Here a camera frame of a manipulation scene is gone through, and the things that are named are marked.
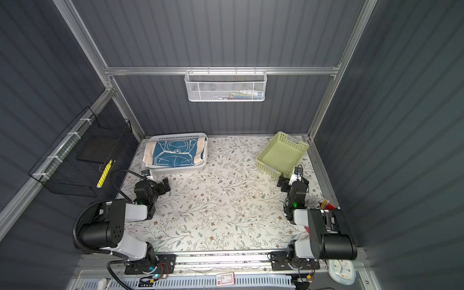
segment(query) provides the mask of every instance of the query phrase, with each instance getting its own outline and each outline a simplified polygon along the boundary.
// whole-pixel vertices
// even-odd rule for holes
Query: folded towel
[[[143,162],[150,168],[200,165],[204,160],[205,146],[206,137],[148,142]]]

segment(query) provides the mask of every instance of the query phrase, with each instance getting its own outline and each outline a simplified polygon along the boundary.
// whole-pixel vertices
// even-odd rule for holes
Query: alarm clock
[[[329,275],[342,285],[352,285],[356,279],[356,271],[350,260],[327,260]]]

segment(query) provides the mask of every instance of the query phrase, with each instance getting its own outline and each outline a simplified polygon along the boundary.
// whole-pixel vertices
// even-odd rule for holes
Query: yellow marker
[[[102,173],[102,177],[100,177],[100,180],[97,183],[97,188],[101,188],[103,186],[103,183],[105,182],[106,176],[108,175],[108,172],[110,171],[112,165],[113,161],[110,160]]]

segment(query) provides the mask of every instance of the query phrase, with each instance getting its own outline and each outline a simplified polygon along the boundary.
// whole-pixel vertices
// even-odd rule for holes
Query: floral pattern
[[[302,226],[284,217],[286,193],[277,180],[256,167],[256,156],[271,137],[210,137],[207,164],[201,172],[179,172],[168,177],[171,192],[156,203],[152,220],[129,222],[125,230],[158,251],[276,249],[292,239],[306,238]],[[130,169],[139,172],[147,140],[143,140]],[[309,180],[306,205],[323,197],[307,154],[304,177]],[[134,198],[139,179],[128,174],[122,190]]]

